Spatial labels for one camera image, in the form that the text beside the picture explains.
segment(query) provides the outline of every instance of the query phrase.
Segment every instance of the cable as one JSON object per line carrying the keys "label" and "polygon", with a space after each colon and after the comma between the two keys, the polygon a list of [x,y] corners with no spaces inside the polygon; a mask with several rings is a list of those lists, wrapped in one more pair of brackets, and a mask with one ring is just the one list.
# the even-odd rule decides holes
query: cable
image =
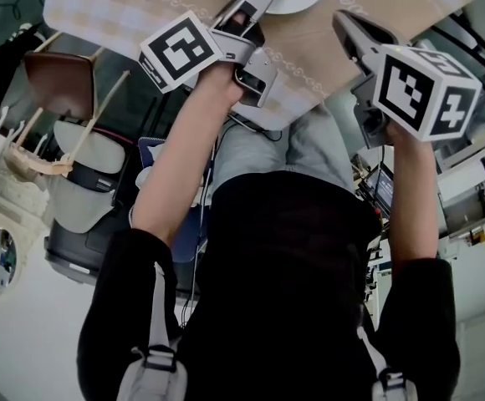
{"label": "cable", "polygon": [[215,161],[215,158],[217,157],[217,153],[220,150],[220,146],[222,145],[224,138],[226,138],[226,134],[233,127],[240,125],[243,128],[248,129],[249,131],[251,131],[253,133],[263,135],[267,140],[272,141],[274,143],[280,141],[283,138],[283,132],[282,131],[280,131],[280,135],[277,139],[270,138],[266,134],[268,132],[267,130],[250,128],[248,125],[246,125],[244,122],[237,119],[236,117],[231,116],[230,114],[228,115],[228,117],[229,117],[230,120],[232,120],[235,123],[226,128],[226,130],[222,134],[222,137],[220,138],[220,140],[217,143],[215,143],[215,145],[213,146],[213,149],[212,149],[212,152],[211,152],[211,160],[210,160],[209,169],[207,171],[205,184],[203,186],[202,194],[200,196],[200,207],[201,207],[201,209],[200,209],[200,227],[199,227],[199,232],[198,232],[196,252],[195,252],[195,255],[194,255],[194,268],[193,268],[193,272],[192,272],[192,286],[191,286],[191,292],[190,292],[188,298],[186,299],[185,304],[183,305],[183,308],[181,310],[181,327],[182,328],[185,328],[185,326],[188,322],[188,320],[186,319],[186,310],[188,308],[189,302],[191,304],[191,310],[194,307],[194,291],[195,291],[195,286],[196,286],[196,271],[197,271],[198,254],[200,253],[200,250],[201,250],[200,243],[202,242],[202,226],[203,226],[203,214],[204,214],[204,210],[205,210],[205,200],[207,198],[207,192],[209,190],[209,180],[211,179],[213,163]]}
{"label": "cable", "polygon": [[466,32],[469,33],[470,36],[472,36],[478,44],[485,50],[485,40],[484,38],[477,33],[475,29],[471,26],[471,24],[465,19],[465,17],[459,17],[455,13],[451,13],[449,15],[449,18],[452,19],[455,23],[457,23],[460,27],[462,27]]}
{"label": "cable", "polygon": [[129,145],[135,145],[135,142],[133,140],[129,140],[127,139],[126,137],[122,136],[122,135],[119,135],[119,134],[116,134],[112,131],[109,131],[108,129],[103,129],[103,128],[96,128],[94,127],[92,130],[94,130],[95,132],[99,132],[100,134],[106,134],[112,138],[116,138],[126,144],[129,144]]}
{"label": "cable", "polygon": [[353,169],[357,170],[361,175],[363,175],[363,170],[358,168],[356,165],[354,165],[352,162],[350,162],[350,166],[352,166]]}
{"label": "cable", "polygon": [[[0,8],[11,8],[12,9],[12,15],[14,16],[14,19],[16,21],[19,21],[22,18],[22,13],[19,10],[19,2],[21,0],[16,0],[14,3],[0,3]],[[43,8],[43,0],[38,0],[40,3],[40,6]]]}
{"label": "cable", "polygon": [[459,47],[463,52],[470,55],[474,58],[479,64],[481,64],[485,68],[485,58],[476,53],[475,51],[471,50],[466,44],[462,43],[460,40],[452,36],[446,31],[443,31],[441,28],[433,26],[431,27],[432,31],[438,33],[442,37],[446,38],[449,42]]}
{"label": "cable", "polygon": [[375,185],[375,196],[373,197],[373,208],[376,208],[376,195],[378,195],[378,186],[380,184],[380,176],[382,175],[382,166],[384,165],[384,158],[385,158],[385,146],[382,145],[382,159],[380,160],[380,164],[378,166],[378,177],[376,178],[376,185]]}
{"label": "cable", "polygon": [[192,270],[192,285],[191,285],[191,293],[189,294],[189,297],[186,299],[185,304],[183,305],[183,308],[181,310],[181,327],[185,328],[186,323],[188,322],[186,320],[186,309],[189,304],[189,301],[191,302],[191,311],[194,307],[194,291],[196,287],[196,271],[197,271],[197,263],[198,263],[198,254],[200,253],[201,246],[200,243],[202,242],[202,228],[203,228],[203,215],[204,215],[204,210],[206,206],[206,198],[207,198],[207,191],[209,190],[209,180],[211,179],[211,173],[212,173],[212,163],[215,160],[215,156],[217,155],[217,147],[216,145],[213,146],[212,152],[211,152],[211,160],[210,160],[210,165],[209,169],[207,170],[207,175],[205,179],[205,183],[203,185],[202,189],[202,194],[200,195],[200,225],[198,228],[198,238],[197,238],[197,245],[196,245],[196,251],[194,253],[194,267]]}

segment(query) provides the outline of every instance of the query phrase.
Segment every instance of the strap buckle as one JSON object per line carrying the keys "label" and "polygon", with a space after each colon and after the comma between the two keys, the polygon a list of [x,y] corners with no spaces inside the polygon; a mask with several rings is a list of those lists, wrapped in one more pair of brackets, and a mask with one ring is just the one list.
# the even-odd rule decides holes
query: strap buckle
{"label": "strap buckle", "polygon": [[145,368],[176,372],[176,353],[167,346],[155,345],[148,348],[148,356],[145,359]]}
{"label": "strap buckle", "polygon": [[406,389],[406,379],[400,372],[394,372],[390,368],[386,368],[379,377],[379,380],[386,392],[392,391],[398,388]]}

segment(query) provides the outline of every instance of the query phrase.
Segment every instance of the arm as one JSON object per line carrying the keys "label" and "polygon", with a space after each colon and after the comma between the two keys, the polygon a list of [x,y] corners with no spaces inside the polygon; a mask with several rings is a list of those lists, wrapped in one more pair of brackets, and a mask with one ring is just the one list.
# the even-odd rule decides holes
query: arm
{"label": "arm", "polygon": [[393,277],[410,260],[437,254],[436,162],[430,143],[421,143],[390,124],[395,146],[390,246]]}
{"label": "arm", "polygon": [[419,399],[450,399],[460,356],[449,263],[437,253],[436,163],[430,143],[421,143],[396,124],[391,207],[393,286],[377,332],[388,363],[417,386]]}
{"label": "arm", "polygon": [[168,338],[181,334],[174,312],[177,280],[170,249],[144,231],[115,233],[79,335],[77,370],[84,399],[116,399],[125,370],[140,358],[131,349],[148,345],[156,262],[165,273]]}
{"label": "arm", "polygon": [[202,73],[136,200],[133,227],[168,246],[191,207],[226,115],[243,95],[232,74],[227,63]]}

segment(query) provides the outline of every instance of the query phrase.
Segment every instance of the table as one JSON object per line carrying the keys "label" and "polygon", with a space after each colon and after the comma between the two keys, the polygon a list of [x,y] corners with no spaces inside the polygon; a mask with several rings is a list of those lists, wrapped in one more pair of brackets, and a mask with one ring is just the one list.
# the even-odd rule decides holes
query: table
{"label": "table", "polygon": [[[52,28],[138,59],[139,43],[164,24],[188,10],[208,23],[228,1],[46,0],[43,15]],[[267,16],[265,50],[278,79],[263,109],[238,104],[234,111],[265,129],[283,129],[355,77],[331,27],[337,9],[370,14],[411,38],[470,1],[320,0],[301,13]]]}

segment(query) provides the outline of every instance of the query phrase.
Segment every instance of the wooden chair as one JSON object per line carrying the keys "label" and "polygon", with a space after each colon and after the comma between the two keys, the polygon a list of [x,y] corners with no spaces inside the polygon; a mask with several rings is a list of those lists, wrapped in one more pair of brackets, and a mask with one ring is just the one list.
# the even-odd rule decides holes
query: wooden chair
{"label": "wooden chair", "polygon": [[[95,92],[94,64],[104,48],[99,48],[89,57],[41,52],[61,34],[56,33],[24,58],[28,81],[39,108],[27,123],[18,141],[10,146],[8,153],[8,159],[15,166],[24,170],[35,170],[45,175],[65,175],[72,170],[79,149],[89,137],[90,132],[116,91],[130,75],[129,71],[125,71],[105,96],[101,105],[98,105]],[[23,142],[44,110],[88,121],[75,148],[56,162],[43,160],[33,152],[23,148]]]}

